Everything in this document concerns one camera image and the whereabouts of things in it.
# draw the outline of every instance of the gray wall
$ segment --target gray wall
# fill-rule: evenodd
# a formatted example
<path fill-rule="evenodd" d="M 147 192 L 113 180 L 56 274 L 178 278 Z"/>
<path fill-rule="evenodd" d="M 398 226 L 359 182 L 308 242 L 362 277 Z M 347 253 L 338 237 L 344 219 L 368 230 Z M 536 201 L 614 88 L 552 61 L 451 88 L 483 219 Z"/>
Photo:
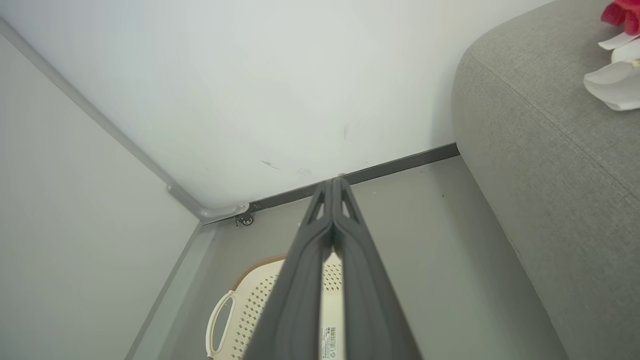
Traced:
<path fill-rule="evenodd" d="M 461 157 L 352 186 L 424 359 L 566 360 L 549 317 Z M 309 198 L 219 224 L 170 359 L 205 358 L 207 321 L 260 259 L 288 251 Z"/>
<path fill-rule="evenodd" d="M 0 36 L 0 359 L 123 359 L 197 223 Z"/>

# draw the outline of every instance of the sticker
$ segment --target sticker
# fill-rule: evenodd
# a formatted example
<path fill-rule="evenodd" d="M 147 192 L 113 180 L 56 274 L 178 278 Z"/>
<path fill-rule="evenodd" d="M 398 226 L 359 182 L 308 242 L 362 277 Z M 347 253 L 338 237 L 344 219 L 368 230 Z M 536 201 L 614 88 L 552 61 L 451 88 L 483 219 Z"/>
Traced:
<path fill-rule="evenodd" d="M 323 327 L 320 338 L 320 359 L 337 360 L 338 346 L 336 343 L 335 326 Z"/>

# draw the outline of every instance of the gray sofa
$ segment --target gray sofa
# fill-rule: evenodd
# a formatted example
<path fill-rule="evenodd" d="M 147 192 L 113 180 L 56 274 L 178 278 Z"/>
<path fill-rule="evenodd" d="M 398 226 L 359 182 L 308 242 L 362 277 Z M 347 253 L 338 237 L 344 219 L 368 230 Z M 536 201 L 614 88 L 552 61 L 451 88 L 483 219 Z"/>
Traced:
<path fill-rule="evenodd" d="M 460 153 L 570 359 L 640 359 L 640 110 L 582 78 L 609 0 L 559 0 L 477 40 L 454 84 Z"/>

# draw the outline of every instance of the white wall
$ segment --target white wall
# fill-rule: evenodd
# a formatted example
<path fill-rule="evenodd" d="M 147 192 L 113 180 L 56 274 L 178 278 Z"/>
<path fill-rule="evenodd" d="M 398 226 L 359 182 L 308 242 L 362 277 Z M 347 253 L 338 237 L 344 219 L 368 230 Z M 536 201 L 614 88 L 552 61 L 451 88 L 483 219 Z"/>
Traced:
<path fill-rule="evenodd" d="M 211 285 L 207 270 L 216 254 L 217 230 L 218 224 L 205 225 L 194 236 L 132 360 L 174 360 L 173 349 L 190 320 L 189 314 L 197 307 L 197 294 Z M 204 345 L 199 350 L 206 354 Z"/>
<path fill-rule="evenodd" d="M 123 359 L 198 220 L 0 36 L 0 359 Z"/>
<path fill-rule="evenodd" d="M 453 142 L 463 51 L 547 2 L 4 0 L 0 15 L 218 208 Z"/>

